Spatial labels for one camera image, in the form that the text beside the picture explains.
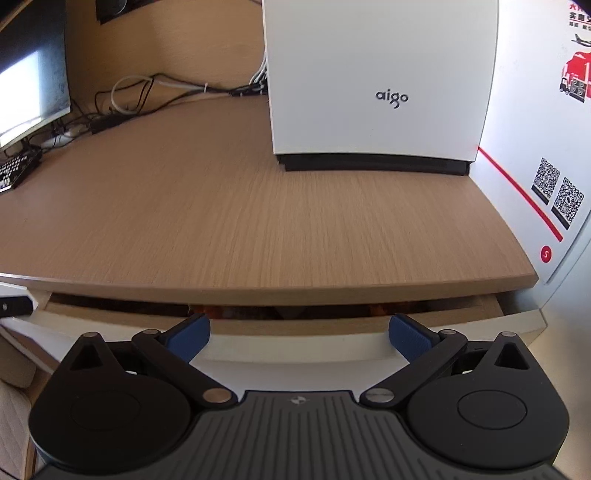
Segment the black power adapter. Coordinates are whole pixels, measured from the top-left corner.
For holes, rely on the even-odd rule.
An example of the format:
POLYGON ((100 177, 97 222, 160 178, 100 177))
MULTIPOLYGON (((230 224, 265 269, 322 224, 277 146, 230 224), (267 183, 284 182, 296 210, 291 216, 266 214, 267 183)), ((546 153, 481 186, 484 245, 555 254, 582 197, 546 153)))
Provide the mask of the black power adapter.
POLYGON ((119 126, 127 120, 127 116, 115 114, 97 117, 89 123, 89 131, 92 135, 96 135, 98 133, 119 126))

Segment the white aigo computer case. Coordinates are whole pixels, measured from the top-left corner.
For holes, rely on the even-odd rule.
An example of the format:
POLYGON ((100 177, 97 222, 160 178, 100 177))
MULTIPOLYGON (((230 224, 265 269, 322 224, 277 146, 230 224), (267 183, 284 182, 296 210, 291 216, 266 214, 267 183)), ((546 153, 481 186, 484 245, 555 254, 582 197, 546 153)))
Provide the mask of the white aigo computer case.
POLYGON ((273 153, 287 171, 465 176, 498 37, 495 1, 266 1, 273 153))

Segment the black computer monitor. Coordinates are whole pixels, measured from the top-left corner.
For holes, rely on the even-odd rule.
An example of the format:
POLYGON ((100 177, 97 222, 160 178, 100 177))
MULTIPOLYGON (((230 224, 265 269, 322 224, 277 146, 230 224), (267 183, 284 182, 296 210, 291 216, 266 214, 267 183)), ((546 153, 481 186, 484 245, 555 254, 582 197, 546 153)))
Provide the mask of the black computer monitor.
POLYGON ((21 1, 1 18, 1 148, 71 112, 66 3, 21 1))

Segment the black keyboard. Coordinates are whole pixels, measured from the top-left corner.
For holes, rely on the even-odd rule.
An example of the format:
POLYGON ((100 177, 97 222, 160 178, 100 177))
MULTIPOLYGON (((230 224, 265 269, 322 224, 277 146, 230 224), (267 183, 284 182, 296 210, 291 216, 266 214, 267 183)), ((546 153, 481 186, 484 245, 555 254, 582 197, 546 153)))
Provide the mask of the black keyboard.
POLYGON ((0 193, 17 188, 40 164, 42 150, 25 151, 7 162, 0 168, 0 193))

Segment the white desk drawer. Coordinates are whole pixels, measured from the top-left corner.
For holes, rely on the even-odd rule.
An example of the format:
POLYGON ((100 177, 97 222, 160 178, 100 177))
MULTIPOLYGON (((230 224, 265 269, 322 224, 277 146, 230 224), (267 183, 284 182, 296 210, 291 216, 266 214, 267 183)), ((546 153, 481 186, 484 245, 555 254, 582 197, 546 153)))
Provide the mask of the white desk drawer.
MULTIPOLYGON (((58 303, 46 293, 31 296, 35 310, 28 317, 1 321, 2 332, 30 351, 48 369, 54 369, 74 341, 86 332, 98 332, 107 341, 130 339, 145 329, 164 331, 178 318, 58 303)), ((493 296, 447 302, 439 311, 419 312, 414 319, 439 331, 458 330, 473 340, 492 340, 502 331, 518 333, 532 343, 547 327, 540 310, 505 315, 493 296)), ((325 363, 393 358, 386 316, 329 319, 211 320, 208 361, 238 363, 325 363)))

